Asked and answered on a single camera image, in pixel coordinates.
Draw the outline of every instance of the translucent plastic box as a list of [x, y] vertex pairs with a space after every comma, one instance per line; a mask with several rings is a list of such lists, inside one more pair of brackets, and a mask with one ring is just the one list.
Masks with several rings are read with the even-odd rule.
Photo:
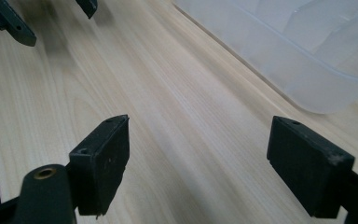
[[358, 0], [174, 0], [297, 105], [358, 98]]

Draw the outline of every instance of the light wood surface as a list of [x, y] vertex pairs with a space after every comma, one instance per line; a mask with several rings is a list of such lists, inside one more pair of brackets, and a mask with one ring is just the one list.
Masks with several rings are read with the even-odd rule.
[[0, 32], [0, 190], [67, 154], [104, 119], [130, 116], [131, 157], [105, 217], [79, 223], [343, 223], [307, 215], [266, 159], [272, 116], [297, 119], [356, 157], [358, 101], [299, 109], [170, 0], [11, 3], [38, 37]]

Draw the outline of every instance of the screw hole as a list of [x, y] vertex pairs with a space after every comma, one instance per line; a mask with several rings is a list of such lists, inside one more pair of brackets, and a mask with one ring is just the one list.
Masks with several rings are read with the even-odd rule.
[[81, 154], [88, 154], [89, 151], [86, 148], [81, 148], [80, 150], [78, 150], [79, 153]]
[[54, 168], [46, 168], [34, 174], [34, 178], [38, 180], [47, 179], [55, 175], [56, 172], [57, 170]]

